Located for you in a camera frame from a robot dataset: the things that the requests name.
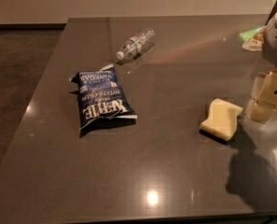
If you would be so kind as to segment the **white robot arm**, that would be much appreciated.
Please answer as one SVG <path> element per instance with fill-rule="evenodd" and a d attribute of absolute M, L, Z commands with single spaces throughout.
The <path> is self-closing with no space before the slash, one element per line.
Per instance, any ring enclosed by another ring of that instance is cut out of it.
<path fill-rule="evenodd" d="M 268 73 L 256 76 L 246 111 L 249 119 L 265 123 L 277 111 L 277 1 L 265 25 L 256 29 L 242 47 L 250 51 L 261 51 L 262 58 L 274 65 Z"/>

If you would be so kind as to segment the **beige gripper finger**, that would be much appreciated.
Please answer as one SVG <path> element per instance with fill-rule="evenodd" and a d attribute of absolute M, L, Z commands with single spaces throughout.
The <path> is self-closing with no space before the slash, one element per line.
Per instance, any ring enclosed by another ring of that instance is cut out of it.
<path fill-rule="evenodd" d="M 251 96 L 253 98 L 257 98 L 260 89 L 262 88 L 262 84 L 264 81 L 265 76 L 263 74 L 258 74 L 253 82 L 252 90 L 251 90 Z"/>
<path fill-rule="evenodd" d="M 265 123 L 276 112 L 272 107 L 260 105 L 251 100 L 246 108 L 246 116 L 252 121 Z"/>

